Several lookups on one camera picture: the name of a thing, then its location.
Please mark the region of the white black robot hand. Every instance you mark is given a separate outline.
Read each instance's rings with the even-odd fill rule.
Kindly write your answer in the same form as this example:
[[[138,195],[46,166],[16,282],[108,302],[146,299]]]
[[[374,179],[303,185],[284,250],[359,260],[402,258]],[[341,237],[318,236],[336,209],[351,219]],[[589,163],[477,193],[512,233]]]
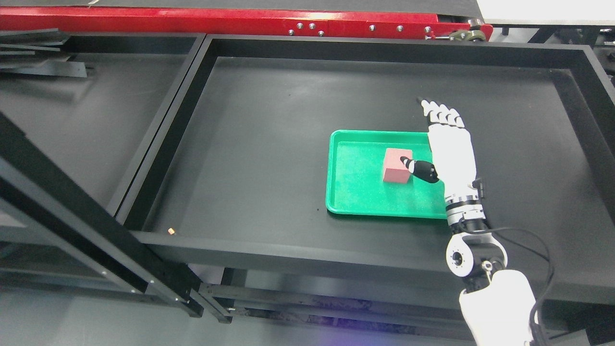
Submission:
[[[474,148],[460,113],[433,100],[422,99],[419,103],[428,121],[432,161],[400,156],[400,162],[415,177],[431,184],[442,182],[446,204],[478,200],[479,191],[474,186],[477,179]]]

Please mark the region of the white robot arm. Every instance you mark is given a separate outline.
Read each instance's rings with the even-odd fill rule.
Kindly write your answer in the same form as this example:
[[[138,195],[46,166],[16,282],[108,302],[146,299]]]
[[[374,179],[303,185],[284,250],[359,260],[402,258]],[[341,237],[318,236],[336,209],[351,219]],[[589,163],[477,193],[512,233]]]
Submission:
[[[459,304],[475,343],[531,346],[534,294],[523,273],[507,268],[507,252],[493,235],[479,191],[467,180],[445,179],[444,202],[453,231],[444,258],[463,280]]]

